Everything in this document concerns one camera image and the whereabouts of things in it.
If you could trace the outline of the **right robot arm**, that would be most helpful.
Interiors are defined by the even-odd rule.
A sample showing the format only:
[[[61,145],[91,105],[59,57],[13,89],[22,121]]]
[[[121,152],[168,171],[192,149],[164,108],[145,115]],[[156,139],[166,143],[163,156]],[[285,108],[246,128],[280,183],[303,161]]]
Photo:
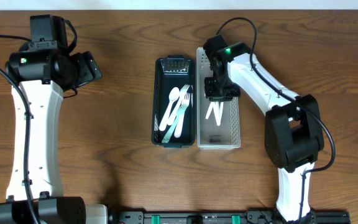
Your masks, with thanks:
[[[204,95],[221,103],[244,91],[265,116],[264,146],[278,169],[276,210],[286,223],[303,223],[311,215],[310,175],[324,148],[324,124],[312,95],[289,90],[260,65],[252,48],[228,45],[222,35],[203,45],[213,76],[204,80]]]

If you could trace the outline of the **white plastic spoon top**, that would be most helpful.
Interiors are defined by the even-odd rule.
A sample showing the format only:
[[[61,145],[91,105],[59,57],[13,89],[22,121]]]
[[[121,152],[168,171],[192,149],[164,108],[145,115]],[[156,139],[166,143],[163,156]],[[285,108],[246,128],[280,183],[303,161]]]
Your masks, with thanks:
[[[211,114],[214,114],[214,117],[215,117],[215,114],[216,114],[216,112],[215,112],[215,108],[216,108],[215,104],[216,104],[216,102],[217,101],[212,101],[209,104],[208,110],[206,112],[205,119],[208,119],[211,116]]]

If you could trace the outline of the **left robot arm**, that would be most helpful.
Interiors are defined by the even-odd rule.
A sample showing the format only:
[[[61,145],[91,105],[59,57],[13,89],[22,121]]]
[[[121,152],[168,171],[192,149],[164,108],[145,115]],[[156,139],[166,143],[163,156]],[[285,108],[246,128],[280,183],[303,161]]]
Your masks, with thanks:
[[[102,74],[90,52],[74,53],[71,22],[50,14],[30,18],[31,38],[9,57],[2,75],[12,85],[15,146],[0,223],[109,223],[103,204],[66,197],[58,162],[58,122],[64,93]]]

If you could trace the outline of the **pale green plastic fork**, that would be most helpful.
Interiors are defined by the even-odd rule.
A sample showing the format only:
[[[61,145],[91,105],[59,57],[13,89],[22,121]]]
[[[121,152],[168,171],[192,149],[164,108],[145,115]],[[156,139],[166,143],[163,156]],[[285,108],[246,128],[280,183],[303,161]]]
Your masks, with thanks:
[[[185,114],[187,107],[188,107],[188,105],[181,105],[179,107],[177,116],[176,116],[173,124],[170,126],[169,130],[164,135],[164,137],[162,139],[162,143],[168,143],[170,141],[173,133],[175,132],[175,130],[178,126],[179,121],[184,118],[184,114]]]

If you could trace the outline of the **cream plastic spoon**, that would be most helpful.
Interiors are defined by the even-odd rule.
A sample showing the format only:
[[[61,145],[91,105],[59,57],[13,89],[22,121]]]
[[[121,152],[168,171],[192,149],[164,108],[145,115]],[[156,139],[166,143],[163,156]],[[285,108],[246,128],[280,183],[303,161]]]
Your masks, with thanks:
[[[171,112],[173,103],[176,102],[176,100],[179,98],[179,92],[180,92],[180,90],[179,90],[178,87],[174,87],[170,91],[170,94],[168,96],[168,99],[169,99],[168,106],[167,106],[167,109],[164,112],[163,118],[162,118],[162,120],[160,122],[160,125],[159,125],[159,130],[160,131],[164,131],[166,129],[166,127],[167,127],[167,123],[168,123],[168,119],[169,119],[169,116],[170,116],[170,112]]]

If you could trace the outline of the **white plastic fork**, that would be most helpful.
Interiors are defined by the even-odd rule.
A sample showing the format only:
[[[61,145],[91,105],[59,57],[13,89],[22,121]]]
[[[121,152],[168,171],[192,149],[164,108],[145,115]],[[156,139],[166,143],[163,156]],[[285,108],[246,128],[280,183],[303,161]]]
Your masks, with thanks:
[[[181,102],[180,108],[178,109],[177,112],[177,117],[176,117],[176,122],[177,125],[175,127],[175,131],[174,131],[174,137],[175,138],[179,138],[181,136],[181,132],[183,129],[183,120],[184,120],[184,115],[185,115],[185,111],[187,109],[187,107],[190,104],[190,93],[187,93],[184,97],[184,99]]]
[[[178,101],[177,101],[177,103],[176,103],[176,105],[175,105],[175,107],[174,107],[174,109],[173,109],[173,111],[172,111],[172,113],[171,113],[169,119],[168,119],[168,123],[167,123],[167,124],[168,124],[169,126],[171,126],[171,125],[173,124],[173,122],[174,122],[174,120],[175,120],[175,117],[176,117],[176,115],[177,115],[177,111],[178,111],[178,109],[179,109],[179,107],[180,107],[180,105],[181,105],[181,102],[182,102],[182,100],[184,99],[185,94],[187,93],[189,87],[190,87],[190,85],[184,85],[184,86],[181,88],[181,90],[180,90],[180,92],[179,92],[179,99],[178,99]]]

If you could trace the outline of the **white plastic spoon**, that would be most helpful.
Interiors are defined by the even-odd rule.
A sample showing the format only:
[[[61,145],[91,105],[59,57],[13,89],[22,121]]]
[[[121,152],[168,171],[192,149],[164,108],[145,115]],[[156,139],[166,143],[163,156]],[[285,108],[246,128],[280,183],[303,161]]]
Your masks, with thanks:
[[[216,104],[216,102],[217,101],[212,101],[209,104],[208,110],[206,112],[205,119],[208,119],[211,116],[211,114],[214,114],[214,117],[215,117],[215,114],[216,114],[216,112],[215,112],[215,108],[216,108],[215,104]]]
[[[224,103],[223,102],[216,102],[215,104],[216,108],[215,108],[215,118],[216,118],[216,124],[218,126],[221,125],[221,120],[222,120],[222,115],[223,115],[223,106]]]
[[[209,108],[208,108],[208,111],[206,114],[206,119],[209,118],[211,113],[214,114],[217,126],[221,125],[221,117],[222,117],[222,113],[223,113],[222,104],[223,104],[222,102],[212,101],[209,105]]]

